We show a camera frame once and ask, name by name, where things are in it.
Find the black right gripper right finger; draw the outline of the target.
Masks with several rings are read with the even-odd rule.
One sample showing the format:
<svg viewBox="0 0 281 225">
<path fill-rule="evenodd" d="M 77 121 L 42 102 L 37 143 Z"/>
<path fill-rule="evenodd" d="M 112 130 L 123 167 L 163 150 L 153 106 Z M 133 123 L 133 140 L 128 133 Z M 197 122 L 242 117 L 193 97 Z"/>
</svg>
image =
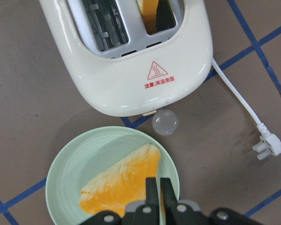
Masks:
<svg viewBox="0 0 281 225">
<path fill-rule="evenodd" d="M 160 178 L 161 196 L 167 225 L 175 225 L 177 198 L 170 178 Z"/>
</svg>

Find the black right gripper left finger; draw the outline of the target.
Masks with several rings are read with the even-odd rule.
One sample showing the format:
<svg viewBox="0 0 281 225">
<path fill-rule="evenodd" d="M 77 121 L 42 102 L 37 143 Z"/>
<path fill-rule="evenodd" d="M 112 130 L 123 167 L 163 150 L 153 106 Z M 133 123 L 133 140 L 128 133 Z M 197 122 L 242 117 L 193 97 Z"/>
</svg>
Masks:
<svg viewBox="0 0 281 225">
<path fill-rule="evenodd" d="M 146 178 L 145 215 L 149 225 L 159 224 L 159 198 L 156 178 Z"/>
</svg>

